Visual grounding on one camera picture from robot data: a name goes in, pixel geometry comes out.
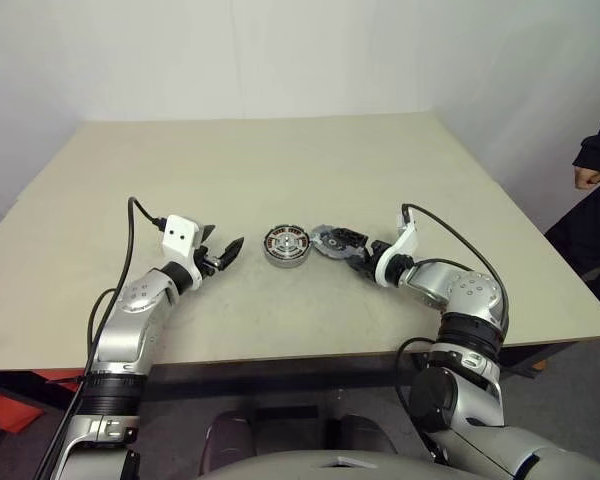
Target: person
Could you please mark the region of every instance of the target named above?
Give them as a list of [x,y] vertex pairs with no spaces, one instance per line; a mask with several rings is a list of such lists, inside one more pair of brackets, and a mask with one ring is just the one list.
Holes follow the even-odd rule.
[[[573,162],[575,186],[600,184],[600,130],[582,141]],[[600,185],[546,233],[546,238],[600,301]]]

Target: human hand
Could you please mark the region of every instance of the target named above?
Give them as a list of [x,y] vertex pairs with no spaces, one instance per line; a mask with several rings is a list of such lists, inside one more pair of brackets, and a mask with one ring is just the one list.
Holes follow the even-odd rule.
[[600,183],[600,172],[589,168],[576,167],[576,188],[579,190],[590,190]]

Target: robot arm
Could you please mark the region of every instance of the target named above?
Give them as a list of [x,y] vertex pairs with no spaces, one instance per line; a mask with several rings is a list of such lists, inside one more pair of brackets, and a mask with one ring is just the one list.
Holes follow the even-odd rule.
[[162,250],[166,265],[126,285],[94,345],[75,414],[55,459],[53,480],[135,479],[139,455],[128,450],[138,433],[138,407],[161,331],[181,296],[237,257],[243,239],[218,258],[202,242],[213,231],[170,215]]
[[531,432],[505,426],[498,353],[508,317],[492,275],[442,259],[418,262],[413,212],[404,205],[399,237],[347,259],[377,284],[406,287],[442,312],[426,368],[414,379],[409,415],[447,462],[493,479],[600,479],[600,464],[561,450]]

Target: black cable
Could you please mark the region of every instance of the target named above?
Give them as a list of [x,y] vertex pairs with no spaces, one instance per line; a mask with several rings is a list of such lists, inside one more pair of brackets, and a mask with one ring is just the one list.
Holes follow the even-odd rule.
[[[426,337],[410,338],[410,339],[406,340],[405,342],[403,342],[402,345],[400,345],[400,347],[398,348],[398,350],[396,352],[394,364],[393,364],[394,373],[395,373],[395,383],[393,385],[393,388],[395,389],[396,394],[398,395],[398,400],[400,400],[400,404],[402,405],[402,408],[404,409],[405,413],[409,416],[409,418],[412,418],[412,416],[411,416],[411,410],[409,409],[409,403],[407,402],[407,399],[404,397],[404,394],[402,393],[402,382],[400,381],[400,376],[401,376],[400,375],[400,360],[402,359],[402,355],[403,355],[404,351],[406,350],[406,348],[415,342],[425,342],[425,343],[429,343],[429,344],[435,343],[433,340],[431,340],[430,338],[426,338]],[[418,433],[418,436],[420,437],[420,440],[422,440],[422,443],[424,444],[424,446],[427,448],[427,450],[429,450],[429,453],[433,457],[434,462],[442,464],[442,465],[446,465],[447,461],[445,460],[444,454],[440,450],[440,447],[433,440],[431,440],[424,432],[422,432],[420,430],[420,428],[418,428],[417,425],[414,425],[414,427],[416,429],[416,432]]]
[[465,270],[467,272],[472,269],[467,267],[466,265],[462,265],[461,263],[454,262],[453,260],[447,260],[446,258],[426,258],[424,260],[417,261],[413,264],[414,267],[421,267],[422,265],[426,265],[428,263],[447,263],[449,265],[453,265],[454,267],[458,267],[461,270]]
[[98,308],[100,308],[100,304],[102,303],[102,300],[104,300],[104,297],[106,297],[111,292],[115,291],[115,288],[107,288],[104,292],[100,294],[100,296],[96,300],[96,303],[93,304],[91,314],[89,315],[89,322],[87,323],[87,355],[91,353],[91,347],[93,346],[93,322],[95,321],[96,313],[98,313]]
[[[127,222],[128,222],[127,253],[124,258],[124,264],[122,266],[122,271],[120,272],[120,277],[118,278],[118,284],[116,285],[113,296],[111,297],[111,300],[109,300],[107,309],[105,310],[104,315],[102,316],[102,321],[100,322],[100,325],[98,325],[98,329],[96,330],[96,334],[95,334],[95,337],[93,338],[92,345],[98,344],[98,341],[100,340],[100,336],[102,335],[102,330],[104,329],[104,326],[106,324],[106,320],[109,318],[109,315],[111,314],[111,311],[113,310],[113,306],[115,305],[116,300],[118,299],[118,296],[120,295],[120,291],[122,290],[122,287],[124,286],[124,282],[127,279],[127,274],[129,273],[129,267],[131,266],[131,258],[133,256],[133,244],[134,244],[134,239],[135,239],[135,221],[134,221],[134,217],[133,217],[133,206],[134,205],[137,206],[138,209],[140,210],[140,212],[142,212],[142,214],[154,225],[156,223],[159,223],[161,220],[163,220],[163,219],[156,219],[156,218],[152,217],[151,215],[149,215],[149,213],[144,209],[144,207],[142,205],[140,205],[140,202],[138,202],[138,200],[135,197],[129,197],[129,199],[127,200]],[[89,373],[89,371],[91,370],[91,366],[93,365],[93,361],[95,359],[95,350],[96,350],[95,348],[89,349],[88,356],[87,356],[87,363],[84,367],[85,375],[87,375]],[[51,442],[49,443],[49,446],[47,447],[47,450],[45,451],[44,456],[42,457],[42,460],[40,461],[40,464],[38,465],[38,468],[36,469],[36,473],[33,477],[34,480],[43,479],[44,477],[42,475],[47,472],[49,460],[52,457],[53,458],[57,457],[57,453],[58,453],[57,451],[59,448],[62,447],[62,443],[60,442],[60,440],[63,439],[65,436],[69,420],[73,416],[76,406],[78,404],[78,400],[80,399],[80,397],[82,395],[83,387],[84,387],[84,381],[82,381],[78,384],[78,388],[76,389],[76,391],[73,395],[73,398],[71,399],[71,402],[69,403],[69,406],[67,407],[67,410],[65,411],[65,413],[62,417],[62,420],[60,420],[60,424],[58,425],[58,428],[56,428],[56,431],[53,434],[53,438],[51,439]]]
[[493,268],[493,266],[478,251],[478,249],[476,249],[473,245],[471,245],[471,243],[467,239],[465,239],[462,235],[460,235],[460,233],[458,233],[451,225],[449,225],[447,222],[442,220],[440,217],[431,213],[426,208],[422,208],[413,203],[405,203],[402,206],[403,211],[408,208],[413,208],[414,210],[424,213],[429,218],[431,218],[432,220],[435,220],[438,224],[440,224],[442,227],[444,227],[449,233],[451,233],[454,237],[456,237],[465,247],[467,247],[471,251],[471,253],[473,253],[476,257],[478,257],[478,259],[482,262],[482,264],[487,268],[487,270],[489,271],[489,273],[491,274],[493,279],[496,282],[498,282],[498,285],[500,285],[500,290],[502,291],[502,312],[503,312],[503,314],[502,314],[502,338],[506,337],[507,332],[509,331],[509,296],[507,295],[507,290],[504,287],[504,283],[502,282],[502,279],[500,278],[500,275],[498,275],[498,272],[496,271],[496,269]]

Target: beige table top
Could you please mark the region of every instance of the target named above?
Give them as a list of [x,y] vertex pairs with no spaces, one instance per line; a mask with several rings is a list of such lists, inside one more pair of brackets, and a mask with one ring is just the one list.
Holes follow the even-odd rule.
[[[435,338],[439,314],[407,291],[316,252],[290,270],[262,254],[278,223],[393,242],[407,201],[446,219],[499,270],[511,298],[507,344],[600,337],[595,297],[432,114],[88,123],[0,224],[0,369],[83,365],[87,316],[121,268],[129,195],[153,215],[216,224],[212,252],[246,237],[229,270],[181,301],[159,363],[366,354]],[[484,271],[417,220],[419,256]],[[136,223],[130,279],[163,264],[160,233]]]

